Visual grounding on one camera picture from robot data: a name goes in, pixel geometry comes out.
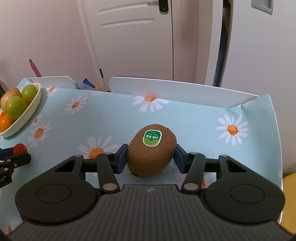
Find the kiwi fruit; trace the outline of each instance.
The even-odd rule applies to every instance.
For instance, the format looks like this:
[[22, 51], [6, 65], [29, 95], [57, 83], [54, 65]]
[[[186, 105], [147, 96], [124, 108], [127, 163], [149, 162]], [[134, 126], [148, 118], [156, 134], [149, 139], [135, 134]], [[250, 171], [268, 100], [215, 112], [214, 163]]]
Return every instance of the kiwi fruit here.
[[128, 146], [128, 168], [139, 178], [158, 174], [173, 158], [176, 145], [177, 139], [169, 128], [159, 124], [145, 126]]

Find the yellow object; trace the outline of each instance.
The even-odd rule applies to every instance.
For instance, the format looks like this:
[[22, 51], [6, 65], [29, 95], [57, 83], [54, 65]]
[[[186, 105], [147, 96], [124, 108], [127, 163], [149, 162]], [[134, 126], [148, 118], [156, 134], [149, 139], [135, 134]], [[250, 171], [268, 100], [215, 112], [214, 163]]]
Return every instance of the yellow object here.
[[103, 91], [103, 88], [100, 85], [94, 85], [94, 86], [95, 86], [95, 90]]
[[292, 234], [296, 234], [296, 173], [283, 179], [285, 206], [281, 226]]

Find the white door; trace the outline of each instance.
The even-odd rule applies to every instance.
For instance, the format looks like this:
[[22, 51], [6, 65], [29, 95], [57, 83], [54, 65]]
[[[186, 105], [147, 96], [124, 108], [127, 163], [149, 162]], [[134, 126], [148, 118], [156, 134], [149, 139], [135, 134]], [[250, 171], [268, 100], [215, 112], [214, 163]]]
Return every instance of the white door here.
[[82, 1], [90, 51], [107, 88], [114, 76], [173, 80], [170, 0], [167, 12], [160, 12], [158, 1], [152, 0]]

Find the kiwi sticker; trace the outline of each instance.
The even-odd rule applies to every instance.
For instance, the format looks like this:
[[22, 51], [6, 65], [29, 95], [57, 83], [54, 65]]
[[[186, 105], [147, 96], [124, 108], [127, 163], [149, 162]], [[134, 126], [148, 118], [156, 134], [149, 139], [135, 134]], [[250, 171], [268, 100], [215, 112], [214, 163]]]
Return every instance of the kiwi sticker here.
[[162, 133], [159, 130], [148, 130], [143, 137], [143, 143], [146, 146], [154, 147], [160, 143]]

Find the cream bowl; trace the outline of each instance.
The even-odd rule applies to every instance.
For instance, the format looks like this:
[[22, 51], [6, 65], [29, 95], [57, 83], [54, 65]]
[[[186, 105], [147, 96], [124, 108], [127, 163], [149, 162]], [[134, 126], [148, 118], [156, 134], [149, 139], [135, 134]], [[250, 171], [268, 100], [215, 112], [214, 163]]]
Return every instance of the cream bowl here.
[[27, 109], [23, 112], [23, 114], [4, 132], [0, 133], [0, 136], [2, 137], [10, 137], [13, 134], [17, 133], [32, 117], [32, 115], [35, 113], [37, 107], [39, 106], [40, 100], [41, 100], [41, 85], [40, 83], [32, 83], [37, 89], [38, 92], [33, 99], [33, 101], [29, 104]]

